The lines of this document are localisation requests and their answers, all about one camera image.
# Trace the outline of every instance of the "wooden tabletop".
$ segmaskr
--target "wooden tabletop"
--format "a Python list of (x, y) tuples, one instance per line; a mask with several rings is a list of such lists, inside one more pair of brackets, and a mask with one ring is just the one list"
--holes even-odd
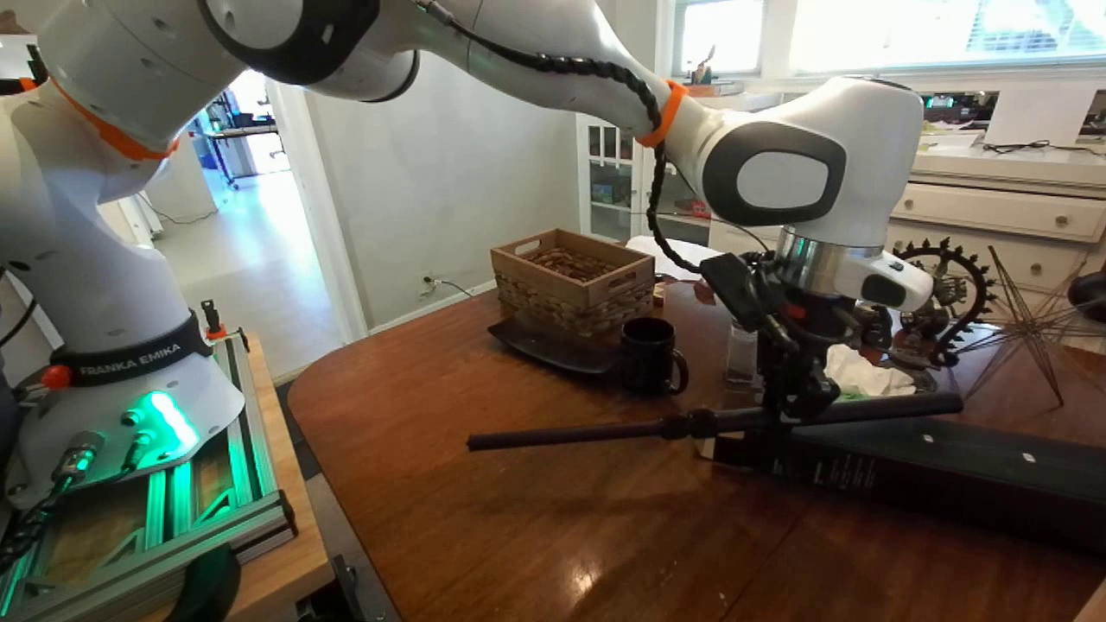
[[(691, 443), (467, 452), (479, 431), (739, 404), (723, 383), (727, 314), (691, 286), (668, 286), (664, 314), (691, 359), (683, 399), (504, 354), (491, 294), (340, 351), (292, 386), (404, 618), (1073, 618), (1091, 599), (1095, 557), (714, 467)], [(965, 422), (1106, 445), (1106, 419), (1055, 413), (1022, 359), (974, 392)], [(1090, 369), (1103, 364), (1073, 358), (1068, 404), (1103, 402)]]

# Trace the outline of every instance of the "white robotic arm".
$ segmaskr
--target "white robotic arm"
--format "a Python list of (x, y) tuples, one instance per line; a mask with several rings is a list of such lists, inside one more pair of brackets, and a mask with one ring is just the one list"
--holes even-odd
[[(797, 286), (899, 307), (930, 294), (924, 273), (883, 254), (924, 125), (920, 102), (894, 88), (829, 83), (767, 113), (718, 113), (631, 58), (593, 0), (52, 0), (42, 15), (52, 80), (0, 113), (0, 258), (56, 320), (77, 382), (52, 386), (21, 431), (9, 473), (19, 507), (49, 495), (74, 451), (96, 452), (82, 483), (115, 480), (191, 458), (239, 416), (168, 262), (115, 246), (94, 208), (150, 184), (241, 66), (391, 102), (420, 76), (420, 52), (437, 52), (504, 94), (664, 148), (732, 226), (797, 226)], [(124, 416), (151, 396), (195, 440), (135, 460)]]

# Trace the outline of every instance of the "bright window light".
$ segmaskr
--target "bright window light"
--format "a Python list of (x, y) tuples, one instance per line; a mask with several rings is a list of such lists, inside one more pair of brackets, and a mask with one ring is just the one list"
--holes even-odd
[(1106, 63), (1106, 0), (798, 0), (791, 66)]
[(765, 0), (677, 0), (677, 76), (756, 72)]

